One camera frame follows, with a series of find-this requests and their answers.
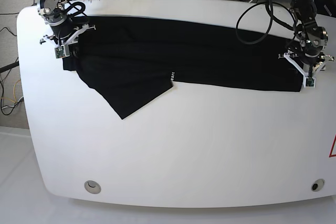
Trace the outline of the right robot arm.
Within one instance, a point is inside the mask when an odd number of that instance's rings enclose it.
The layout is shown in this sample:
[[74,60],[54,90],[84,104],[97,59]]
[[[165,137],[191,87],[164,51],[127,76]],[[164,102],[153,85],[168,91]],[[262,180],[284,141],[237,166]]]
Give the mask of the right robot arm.
[[[52,30],[52,35],[44,35],[39,43],[49,42],[55,46],[57,59],[78,57],[79,36],[96,28],[89,24],[85,10],[85,4],[79,0],[38,0],[38,14]],[[79,15],[84,15],[87,20],[83,23],[74,21]]]

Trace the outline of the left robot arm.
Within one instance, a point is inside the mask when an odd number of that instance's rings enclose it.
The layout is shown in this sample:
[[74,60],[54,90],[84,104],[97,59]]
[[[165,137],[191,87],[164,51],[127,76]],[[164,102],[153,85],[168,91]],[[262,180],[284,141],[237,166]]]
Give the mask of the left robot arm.
[[[238,34],[239,23],[248,11],[262,4],[270,18],[268,28],[259,39],[245,41]],[[290,8],[287,9],[293,19],[293,24],[289,25],[274,15],[274,5],[275,2],[272,0],[265,0],[245,10],[236,23],[236,37],[245,45],[258,44],[268,36],[274,22],[293,31],[293,38],[286,44],[288,52],[280,57],[285,58],[303,75],[305,87],[313,87],[316,74],[325,67],[328,61],[334,60],[332,56],[324,54],[328,44],[328,34],[326,29],[316,22],[316,6],[312,0],[292,0]]]

